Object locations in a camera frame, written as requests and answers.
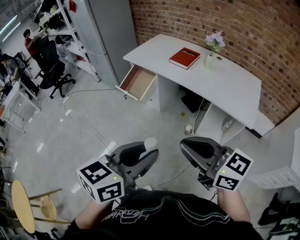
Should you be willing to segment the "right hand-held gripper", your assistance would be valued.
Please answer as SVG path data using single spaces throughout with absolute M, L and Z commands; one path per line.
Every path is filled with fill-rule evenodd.
M 242 152 L 222 147 L 213 139 L 190 137 L 180 142 L 180 150 L 195 168 L 207 169 L 206 158 L 216 156 L 199 182 L 208 190 L 212 187 L 235 192 L 248 173 L 253 159 Z

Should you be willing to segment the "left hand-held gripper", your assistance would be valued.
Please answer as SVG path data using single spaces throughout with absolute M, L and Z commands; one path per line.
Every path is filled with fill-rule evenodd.
M 145 151 L 144 142 L 133 142 L 119 146 L 111 155 L 90 159 L 76 170 L 83 189 L 96 203 L 125 196 L 125 188 L 143 177 L 158 159 L 158 149 L 140 158 Z

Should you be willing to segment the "white wooden drawer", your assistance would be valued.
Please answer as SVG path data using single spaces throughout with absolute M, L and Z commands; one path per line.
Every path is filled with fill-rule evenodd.
M 121 84 L 115 87 L 124 93 L 125 98 L 130 97 L 145 103 L 155 91 L 156 80 L 157 74 L 141 66 L 133 65 Z

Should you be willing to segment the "person's left forearm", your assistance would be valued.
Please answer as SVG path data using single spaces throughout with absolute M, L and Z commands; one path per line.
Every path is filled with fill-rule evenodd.
M 106 216 L 111 211 L 112 206 L 113 202 L 98 204 L 91 200 L 75 218 L 76 225 L 80 229 L 91 229 L 102 216 Z

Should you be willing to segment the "person's right forearm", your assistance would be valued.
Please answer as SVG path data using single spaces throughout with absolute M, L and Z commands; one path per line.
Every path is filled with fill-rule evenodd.
M 224 190 L 221 188 L 217 189 L 217 204 L 218 206 L 227 213 L 234 221 L 249 222 L 250 213 L 241 197 L 240 192 Z

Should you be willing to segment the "small clear bottle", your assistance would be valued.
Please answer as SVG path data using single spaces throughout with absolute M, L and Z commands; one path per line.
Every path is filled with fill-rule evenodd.
M 232 124 L 234 123 L 233 119 L 228 120 L 227 122 L 225 122 L 222 126 L 222 131 L 226 132 L 228 129 L 230 129 L 230 127 L 232 126 Z

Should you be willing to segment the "person's black shirt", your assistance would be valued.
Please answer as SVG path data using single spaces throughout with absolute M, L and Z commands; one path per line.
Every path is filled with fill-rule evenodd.
M 263 240 L 251 222 L 234 221 L 218 203 L 193 194 L 139 189 L 91 229 L 75 219 L 61 240 Z

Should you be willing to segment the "white desk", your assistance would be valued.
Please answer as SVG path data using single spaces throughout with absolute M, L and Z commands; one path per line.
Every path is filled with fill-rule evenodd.
M 188 70 L 169 62 L 184 47 L 201 54 Z M 208 54 L 207 49 L 198 45 L 160 34 L 126 54 L 124 60 L 157 74 L 155 91 L 146 103 L 158 111 L 170 107 L 181 86 L 209 101 L 209 108 L 196 128 L 197 136 L 224 145 L 244 128 L 260 135 L 273 129 L 273 123 L 258 109 L 261 80 L 218 54 L 213 55 L 212 67 L 207 69 L 204 60 Z M 223 124 L 230 119 L 234 123 L 223 132 Z

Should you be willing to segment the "white appliance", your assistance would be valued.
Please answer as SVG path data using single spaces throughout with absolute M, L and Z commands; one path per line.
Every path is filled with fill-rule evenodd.
M 264 189 L 295 187 L 300 192 L 300 127 L 271 141 L 263 153 L 257 174 L 249 180 Z

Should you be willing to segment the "red book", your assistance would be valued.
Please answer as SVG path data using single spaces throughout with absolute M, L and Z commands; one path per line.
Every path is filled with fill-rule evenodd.
M 169 59 L 169 62 L 180 68 L 188 70 L 200 58 L 200 55 L 200 53 L 184 47 L 174 54 Z

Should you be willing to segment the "purple flowers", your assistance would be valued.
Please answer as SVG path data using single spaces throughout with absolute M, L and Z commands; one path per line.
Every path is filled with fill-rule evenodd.
M 207 35 L 205 39 L 206 45 L 210 48 L 209 56 L 212 57 L 213 53 L 219 52 L 225 47 L 223 40 L 223 32 L 216 31 L 211 35 Z

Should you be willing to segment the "round wooden stool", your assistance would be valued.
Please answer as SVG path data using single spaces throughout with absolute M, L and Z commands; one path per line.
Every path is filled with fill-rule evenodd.
M 61 190 L 62 189 L 59 188 L 50 192 L 29 197 L 23 184 L 18 180 L 13 181 L 11 189 L 12 204 L 17 219 L 24 230 L 30 234 L 34 234 L 36 231 L 36 221 L 62 225 L 71 224 L 70 222 L 57 220 L 57 209 L 51 195 Z M 40 209 L 44 218 L 35 217 L 32 210 L 33 208 Z

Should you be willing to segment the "grey tall cabinet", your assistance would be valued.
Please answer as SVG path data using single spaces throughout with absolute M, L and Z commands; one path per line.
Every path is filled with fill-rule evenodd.
M 131 68 L 123 57 L 137 47 L 129 0 L 72 0 L 68 14 L 99 81 L 120 85 Z

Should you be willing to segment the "white metal table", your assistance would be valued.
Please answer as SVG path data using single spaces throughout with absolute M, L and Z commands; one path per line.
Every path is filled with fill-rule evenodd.
M 13 85 L 12 90 L 7 95 L 0 109 L 0 119 L 8 123 L 10 126 L 13 126 L 15 129 L 19 130 L 23 134 L 25 134 L 25 131 L 17 125 L 15 125 L 12 121 L 10 121 L 10 117 L 12 114 L 21 118 L 22 121 L 24 121 L 24 118 L 21 117 L 15 110 L 18 104 L 25 100 L 36 109 L 36 112 L 41 111 L 41 107 L 36 105 L 31 99 L 29 99 L 28 96 L 25 95 L 26 91 L 30 94 L 30 96 L 33 97 L 34 100 L 38 101 L 38 98 L 35 96 L 35 94 L 32 93 L 19 79 Z

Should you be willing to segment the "white shelf rack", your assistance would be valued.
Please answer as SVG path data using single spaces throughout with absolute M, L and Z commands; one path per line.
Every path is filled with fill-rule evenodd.
M 35 22 L 41 30 L 45 30 L 50 39 L 61 38 L 57 44 L 59 53 L 76 69 L 82 69 L 92 75 L 97 82 L 98 74 L 80 41 L 76 28 L 68 15 L 64 0 L 38 0 Z

